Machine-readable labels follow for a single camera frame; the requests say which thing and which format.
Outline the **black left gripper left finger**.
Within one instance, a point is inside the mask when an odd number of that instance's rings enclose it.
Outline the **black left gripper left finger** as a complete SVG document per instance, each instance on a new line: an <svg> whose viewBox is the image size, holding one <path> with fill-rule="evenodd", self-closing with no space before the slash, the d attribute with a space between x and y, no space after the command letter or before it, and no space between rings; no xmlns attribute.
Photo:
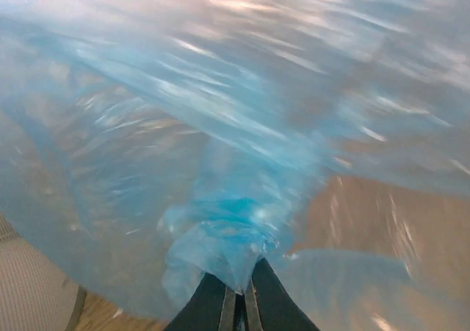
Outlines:
<svg viewBox="0 0 470 331"><path fill-rule="evenodd" d="M236 293L212 274L205 274L195 293L164 331L235 330Z"/></svg>

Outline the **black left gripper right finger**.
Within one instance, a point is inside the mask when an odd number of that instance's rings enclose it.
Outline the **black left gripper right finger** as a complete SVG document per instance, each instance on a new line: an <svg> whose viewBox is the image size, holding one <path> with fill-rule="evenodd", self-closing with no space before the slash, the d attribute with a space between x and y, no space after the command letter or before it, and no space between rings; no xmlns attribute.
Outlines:
<svg viewBox="0 0 470 331"><path fill-rule="evenodd" d="M297 306L263 258L254 267L244 293L243 320L249 331L319 331Z"/></svg>

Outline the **blue translucent plastic trash bag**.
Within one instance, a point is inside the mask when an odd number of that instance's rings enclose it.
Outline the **blue translucent plastic trash bag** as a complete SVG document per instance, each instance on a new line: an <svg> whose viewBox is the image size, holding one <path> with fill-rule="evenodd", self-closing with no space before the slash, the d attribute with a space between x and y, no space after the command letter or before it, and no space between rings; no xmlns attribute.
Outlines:
<svg viewBox="0 0 470 331"><path fill-rule="evenodd" d="M172 319L260 258L332 330L469 328L469 0L1 0L1 212Z"/></svg>

